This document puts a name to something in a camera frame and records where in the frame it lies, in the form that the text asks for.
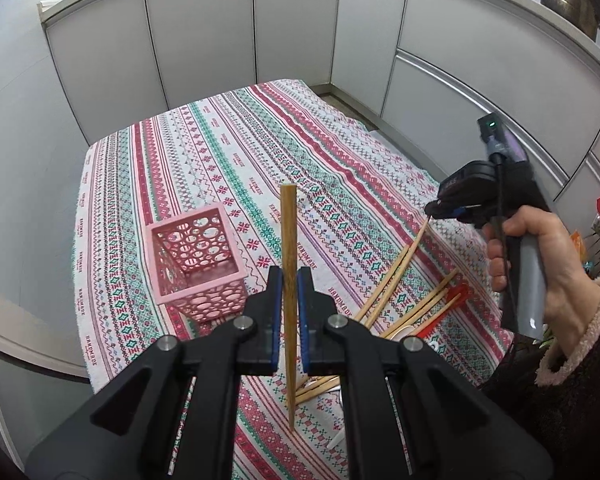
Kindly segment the person right hand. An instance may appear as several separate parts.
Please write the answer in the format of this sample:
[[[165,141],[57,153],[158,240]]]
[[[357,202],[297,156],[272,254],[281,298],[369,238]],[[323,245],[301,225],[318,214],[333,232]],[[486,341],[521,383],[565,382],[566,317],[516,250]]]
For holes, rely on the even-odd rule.
[[[502,292],[516,276],[518,301],[542,313],[564,356],[571,356],[600,306],[600,285],[583,270],[562,222],[551,212],[522,206],[496,228],[486,224],[492,288]]]

